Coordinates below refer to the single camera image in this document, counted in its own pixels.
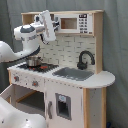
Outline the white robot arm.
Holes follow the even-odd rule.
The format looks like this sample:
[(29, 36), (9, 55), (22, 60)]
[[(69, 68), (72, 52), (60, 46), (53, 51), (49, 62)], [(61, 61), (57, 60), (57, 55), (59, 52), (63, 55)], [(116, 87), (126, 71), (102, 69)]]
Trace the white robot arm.
[[(14, 62), (40, 51), (38, 35), (44, 42), (54, 41), (55, 27), (48, 10), (34, 17), (34, 22), (14, 29), (14, 37), (22, 43), (22, 49), (14, 52), (4, 41), (0, 41), (0, 63)], [(46, 121), (40, 114), (29, 114), (18, 110), (0, 95), (0, 128), (46, 128)]]

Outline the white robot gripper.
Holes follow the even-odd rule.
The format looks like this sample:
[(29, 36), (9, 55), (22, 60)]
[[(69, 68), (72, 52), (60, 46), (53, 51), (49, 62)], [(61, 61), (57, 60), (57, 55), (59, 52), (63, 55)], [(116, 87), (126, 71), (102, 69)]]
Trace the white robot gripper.
[(52, 21), (48, 10), (34, 16), (33, 27), (41, 35), (43, 42), (54, 41), (56, 39), (55, 30), (59, 27), (58, 21)]

